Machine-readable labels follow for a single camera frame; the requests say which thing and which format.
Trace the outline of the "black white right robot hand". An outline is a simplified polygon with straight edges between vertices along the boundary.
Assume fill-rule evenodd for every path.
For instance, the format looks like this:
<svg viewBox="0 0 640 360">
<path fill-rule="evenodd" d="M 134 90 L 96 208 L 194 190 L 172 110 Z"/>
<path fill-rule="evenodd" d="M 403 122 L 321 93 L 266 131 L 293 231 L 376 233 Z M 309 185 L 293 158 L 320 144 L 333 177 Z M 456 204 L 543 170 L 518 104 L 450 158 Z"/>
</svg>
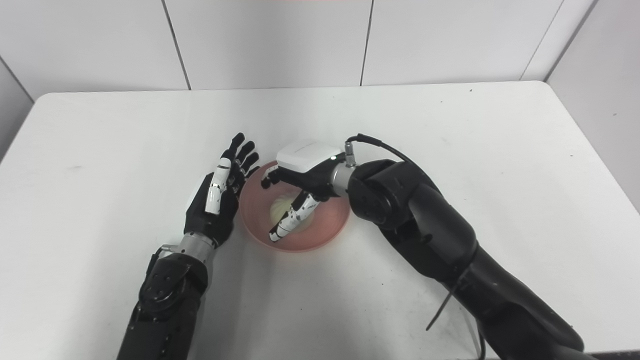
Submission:
<svg viewBox="0 0 640 360">
<path fill-rule="evenodd" d="M 336 146 L 303 139 L 282 148 L 276 164 L 263 174 L 263 189 L 280 182 L 300 189 L 290 207 L 269 231 L 272 243 L 290 235 L 322 202 L 330 198 L 346 198 L 348 183 L 355 171 L 350 145 L 342 151 Z"/>
</svg>

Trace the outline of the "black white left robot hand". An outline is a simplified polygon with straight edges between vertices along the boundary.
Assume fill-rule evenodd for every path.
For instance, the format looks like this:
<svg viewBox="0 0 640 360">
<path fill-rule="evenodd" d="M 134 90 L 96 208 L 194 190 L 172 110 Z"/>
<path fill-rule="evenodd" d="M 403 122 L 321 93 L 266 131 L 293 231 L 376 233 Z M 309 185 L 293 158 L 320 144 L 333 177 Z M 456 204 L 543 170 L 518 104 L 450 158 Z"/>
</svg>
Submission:
<svg viewBox="0 0 640 360">
<path fill-rule="evenodd" d="M 259 154 L 242 132 L 231 139 L 214 171 L 203 178 L 186 210 L 185 234 L 208 237 L 218 248 L 229 239 L 247 179 L 258 170 Z"/>
</svg>

